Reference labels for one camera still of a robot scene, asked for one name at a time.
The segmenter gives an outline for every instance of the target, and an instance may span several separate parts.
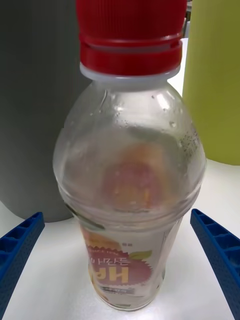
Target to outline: bottle label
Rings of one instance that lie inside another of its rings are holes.
[[[164,231],[112,232],[81,225],[88,271],[98,295],[119,309],[148,304],[163,281],[181,220]]]

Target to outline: bottle neck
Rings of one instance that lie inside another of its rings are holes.
[[[157,89],[164,86],[168,79],[178,74],[179,70],[180,66],[169,72],[154,75],[117,76],[95,72],[80,64],[80,71],[85,77],[98,82],[103,88],[124,92]]]

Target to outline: green leaf illustration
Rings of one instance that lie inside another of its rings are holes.
[[[151,255],[152,255],[152,250],[138,251],[138,252],[130,253],[129,258],[133,260],[145,260],[151,257]]]

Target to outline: plastic bottle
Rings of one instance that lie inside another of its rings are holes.
[[[54,152],[92,284],[123,310],[139,309],[157,294],[205,170],[191,118],[167,82],[179,70],[186,9],[176,1],[170,14],[168,2],[77,2],[80,68],[93,83],[68,115]]]

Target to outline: fruit illustration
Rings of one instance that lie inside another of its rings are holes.
[[[164,151],[158,144],[131,145],[119,158],[119,163],[107,168],[103,179],[103,197],[109,204],[134,211],[173,200]]]
[[[107,238],[98,233],[90,232],[83,226],[80,226],[81,232],[83,234],[86,246],[97,247],[97,248],[105,248],[111,250],[122,250],[120,244],[110,238]]]

